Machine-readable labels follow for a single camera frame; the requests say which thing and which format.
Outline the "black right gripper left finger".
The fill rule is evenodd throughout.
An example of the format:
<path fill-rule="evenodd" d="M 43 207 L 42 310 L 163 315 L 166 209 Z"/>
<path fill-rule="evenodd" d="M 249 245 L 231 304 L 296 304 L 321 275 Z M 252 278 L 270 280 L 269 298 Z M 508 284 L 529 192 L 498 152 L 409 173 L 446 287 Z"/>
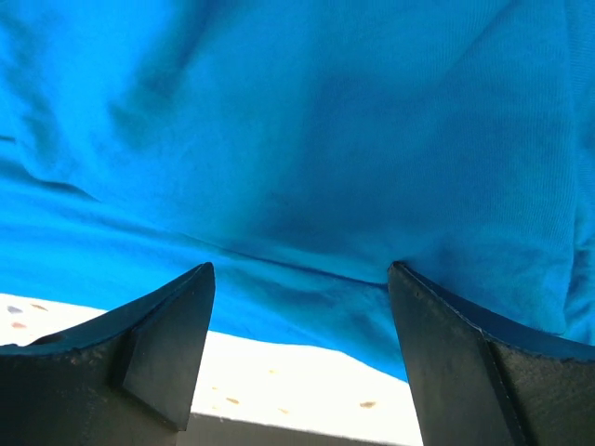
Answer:
<path fill-rule="evenodd" d="M 5 445 L 173 445 L 189 423 L 215 296 L 204 263 L 30 345 L 1 349 Z"/>

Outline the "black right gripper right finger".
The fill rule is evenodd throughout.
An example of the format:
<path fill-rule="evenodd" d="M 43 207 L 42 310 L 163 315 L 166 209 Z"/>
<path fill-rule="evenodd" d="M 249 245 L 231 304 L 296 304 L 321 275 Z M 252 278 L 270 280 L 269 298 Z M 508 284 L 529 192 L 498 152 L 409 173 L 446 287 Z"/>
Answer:
<path fill-rule="evenodd" d="M 424 444 L 593 444 L 592 346 L 500 316 L 400 262 L 388 288 Z"/>

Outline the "blue t shirt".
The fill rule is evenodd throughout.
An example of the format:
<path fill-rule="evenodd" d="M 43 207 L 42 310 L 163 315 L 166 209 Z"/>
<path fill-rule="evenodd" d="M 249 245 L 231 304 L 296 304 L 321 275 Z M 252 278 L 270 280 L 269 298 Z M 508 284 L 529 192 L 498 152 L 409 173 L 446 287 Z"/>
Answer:
<path fill-rule="evenodd" d="M 404 378 L 395 261 L 593 342 L 592 2 L 2 3 L 4 293 L 210 262 L 213 330 Z"/>

